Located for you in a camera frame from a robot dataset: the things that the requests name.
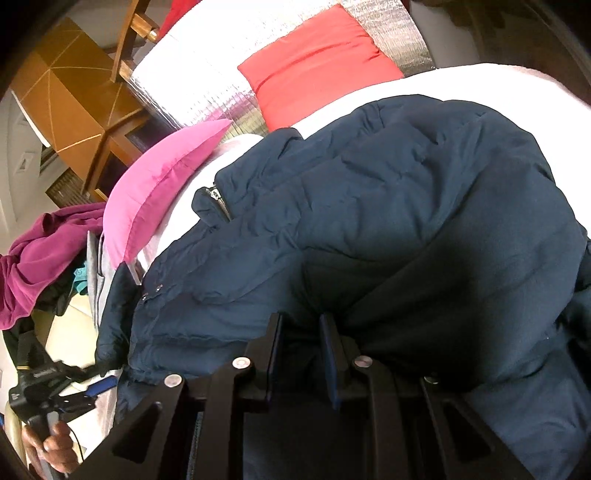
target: jacket zipper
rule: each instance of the jacket zipper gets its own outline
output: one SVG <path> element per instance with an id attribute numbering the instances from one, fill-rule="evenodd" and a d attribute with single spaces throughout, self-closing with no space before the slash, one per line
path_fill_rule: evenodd
<path id="1" fill-rule="evenodd" d="M 206 187 L 205 188 L 205 191 L 220 206 L 220 209 L 222 210 L 223 214 L 226 216 L 226 218 L 228 219 L 228 221 L 232 220 L 232 216 L 230 215 L 230 211 L 228 210 L 228 206 L 226 205 L 226 202 L 224 201 L 224 199 L 222 197 L 222 194 L 217 189 L 217 187 L 215 186 L 215 184 L 210 189 L 208 189 Z"/>

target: red pillow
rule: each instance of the red pillow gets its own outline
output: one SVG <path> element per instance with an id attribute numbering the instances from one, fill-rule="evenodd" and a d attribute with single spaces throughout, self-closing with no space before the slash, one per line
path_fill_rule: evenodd
<path id="1" fill-rule="evenodd" d="M 290 127 L 343 95 L 404 76 L 340 4 L 256 52 L 238 70 L 270 131 Z"/>
<path id="2" fill-rule="evenodd" d="M 162 38 L 165 36 L 168 31 L 174 26 L 176 22 L 178 22 L 181 18 L 184 17 L 185 13 L 191 10 L 195 5 L 197 5 L 201 0 L 173 0 L 173 4 L 170 7 L 170 11 L 164 22 L 162 23 L 162 27 L 160 27 L 160 33 L 158 34 L 158 38 Z"/>

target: metal bolt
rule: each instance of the metal bolt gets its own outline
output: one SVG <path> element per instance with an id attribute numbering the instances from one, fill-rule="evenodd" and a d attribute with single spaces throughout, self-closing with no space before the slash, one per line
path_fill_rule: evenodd
<path id="1" fill-rule="evenodd" d="M 183 377 L 177 374 L 172 374 L 164 379 L 164 385 L 168 388 L 178 387 L 183 382 Z"/>
<path id="2" fill-rule="evenodd" d="M 251 359 L 245 356 L 239 356 L 238 358 L 234 359 L 234 361 L 232 362 L 232 366 L 234 368 L 237 368 L 238 370 L 248 368 L 249 366 L 251 366 Z"/>
<path id="3" fill-rule="evenodd" d="M 439 385 L 439 380 L 436 377 L 423 377 L 425 382 L 431 385 Z"/>
<path id="4" fill-rule="evenodd" d="M 366 356 L 366 355 L 359 355 L 356 359 L 355 359 L 355 365 L 357 365 L 359 368 L 368 368 L 371 367 L 371 364 L 373 364 L 373 360 L 370 356 Z"/>

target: red fabric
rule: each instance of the red fabric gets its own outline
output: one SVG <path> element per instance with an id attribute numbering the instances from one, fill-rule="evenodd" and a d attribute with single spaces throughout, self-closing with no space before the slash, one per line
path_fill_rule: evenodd
<path id="1" fill-rule="evenodd" d="M 244 61 L 270 131 L 290 127 L 343 95 L 403 77 L 340 4 Z"/>
<path id="2" fill-rule="evenodd" d="M 86 247 L 88 231 L 102 233 L 104 211 L 104 203 L 92 203 L 45 213 L 0 255 L 0 330 L 31 314 L 43 289 Z"/>
<path id="3" fill-rule="evenodd" d="M 184 15 L 200 1 L 201 0 L 173 0 L 170 12 L 168 12 L 168 15 L 166 15 L 166 18 L 162 23 L 162 27 L 160 27 L 158 38 L 165 36 L 174 24 L 183 18 Z"/>

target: purple garment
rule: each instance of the purple garment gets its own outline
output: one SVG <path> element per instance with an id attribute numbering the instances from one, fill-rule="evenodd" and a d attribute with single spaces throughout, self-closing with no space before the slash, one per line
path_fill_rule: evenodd
<path id="1" fill-rule="evenodd" d="M 41 215 L 0 255 L 0 330 L 31 314 L 37 297 L 86 246 L 87 232 L 103 231 L 105 203 L 74 205 Z"/>

